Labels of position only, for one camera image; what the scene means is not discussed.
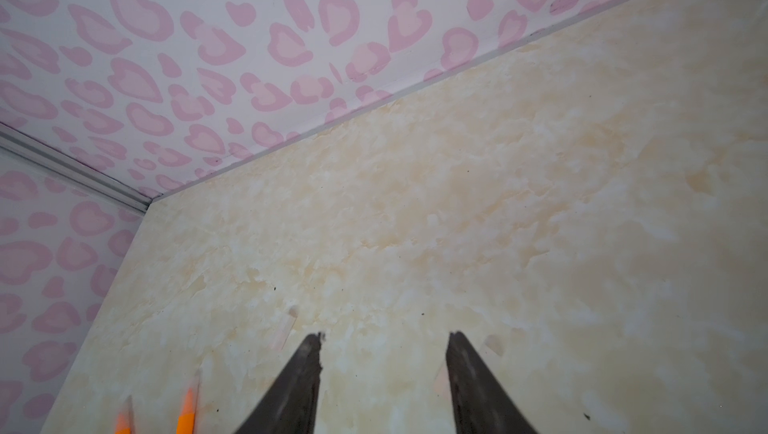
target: gray edge trim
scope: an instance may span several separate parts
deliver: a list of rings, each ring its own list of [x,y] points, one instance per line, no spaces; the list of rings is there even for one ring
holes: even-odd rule
[[[325,131],[326,129],[330,129],[330,128],[340,124],[341,122],[349,121],[351,118],[357,117],[360,114],[364,114],[366,112],[370,112],[370,111],[372,111],[374,109],[380,108],[383,105],[387,105],[390,102],[397,101],[398,99],[400,99],[400,98],[402,98],[404,96],[407,96],[408,94],[411,94],[412,92],[416,92],[419,89],[423,89],[423,88],[425,88],[425,87],[427,87],[429,85],[435,84],[436,82],[440,82],[443,79],[449,78],[449,77],[451,77],[454,74],[459,74],[460,72],[465,71],[465,70],[470,69],[470,68],[473,68],[473,67],[475,67],[478,64],[483,64],[486,61],[489,61],[489,60],[491,60],[491,59],[493,59],[493,58],[495,58],[495,57],[497,57],[499,55],[505,54],[505,53],[507,53],[509,51],[513,51],[516,48],[520,48],[520,47],[522,47],[522,46],[524,46],[526,44],[529,44],[530,42],[537,41],[540,38],[542,38],[543,36],[549,36],[553,32],[559,31],[559,30],[564,29],[564,28],[566,28],[568,26],[572,26],[573,24],[576,24],[577,22],[581,22],[581,21],[585,20],[586,18],[590,18],[592,16],[596,16],[597,14],[600,14],[603,11],[607,11],[607,10],[609,10],[612,7],[618,6],[619,4],[623,4],[626,1],[629,1],[629,0],[611,0],[609,2],[606,2],[605,4],[602,4],[602,5],[594,8],[594,9],[590,9],[589,11],[587,11],[587,12],[585,12],[583,14],[579,14],[578,16],[574,16],[572,18],[565,19],[562,22],[559,22],[557,24],[549,26],[548,28],[545,28],[545,29],[542,29],[540,31],[534,32],[530,36],[527,36],[526,38],[521,39],[520,41],[514,42],[513,44],[510,44],[510,45],[505,45],[503,48],[494,49],[493,51],[490,51],[487,54],[481,55],[480,57],[477,57],[477,58],[471,60],[470,62],[468,62],[467,64],[464,64],[464,65],[462,65],[462,66],[460,66],[460,67],[458,67],[456,69],[453,69],[453,70],[448,71],[448,72],[444,72],[443,74],[440,74],[439,76],[436,76],[436,77],[434,77],[432,79],[429,79],[426,82],[419,82],[419,83],[414,84],[413,86],[411,86],[409,88],[402,89],[402,90],[392,94],[391,96],[389,96],[386,99],[383,99],[383,100],[378,101],[378,102],[374,102],[373,104],[369,104],[369,105],[365,106],[362,109],[359,109],[357,111],[354,111],[354,112],[348,113],[348,114],[346,114],[344,116],[341,116],[340,118],[338,118],[338,119],[336,119],[333,122],[330,122],[328,124],[323,124],[321,126],[317,126],[316,128],[311,129],[311,130],[305,132],[301,136],[297,136],[295,138],[292,138],[290,141],[283,142],[282,144],[280,144],[278,146],[275,146],[272,149],[267,149],[266,151],[261,151],[258,154],[255,154],[252,158],[248,158],[248,159],[245,159],[245,160],[240,160],[240,161],[235,162],[234,164],[231,164],[231,165],[229,165],[229,166],[227,166],[227,167],[225,167],[225,168],[223,168],[221,170],[217,170],[213,174],[207,175],[206,177],[204,177],[202,179],[193,180],[192,182],[190,182],[188,184],[185,184],[184,186],[181,186],[178,189],[169,190],[165,194],[161,194],[161,195],[157,196],[156,198],[152,199],[152,202],[157,202],[160,199],[165,199],[168,196],[172,196],[172,195],[176,194],[177,192],[181,192],[182,190],[191,188],[192,186],[198,185],[201,182],[204,182],[206,180],[215,178],[216,176],[218,176],[220,174],[224,174],[225,172],[227,172],[229,170],[238,168],[238,167],[242,166],[243,164],[251,162],[252,160],[257,160],[258,158],[261,158],[261,157],[266,156],[268,154],[272,154],[274,151],[277,151],[278,149],[282,149],[282,148],[284,148],[286,146],[289,146],[289,145],[293,144],[294,142],[301,141],[302,139],[311,137],[311,136],[317,134],[318,132]]]
[[[117,202],[133,212],[144,214],[152,202],[142,193],[5,124],[0,124],[0,151],[26,160],[47,174],[74,183],[82,190]]]

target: heart pattern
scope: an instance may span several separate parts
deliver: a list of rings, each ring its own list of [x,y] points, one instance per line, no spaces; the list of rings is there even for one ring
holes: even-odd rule
[[[0,122],[159,195],[606,2],[3,0]]]
[[[110,139],[89,142],[107,158],[127,154]],[[5,157],[0,212],[0,337],[15,346],[0,353],[15,379],[0,380],[0,429],[38,432],[140,217]]]

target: yellow marble floor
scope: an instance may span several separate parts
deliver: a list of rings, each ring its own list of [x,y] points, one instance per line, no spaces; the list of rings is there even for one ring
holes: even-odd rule
[[[232,432],[317,331],[316,432],[452,432],[451,330],[542,434],[768,432],[765,1],[632,0],[153,204],[43,432],[172,432],[198,367]]]

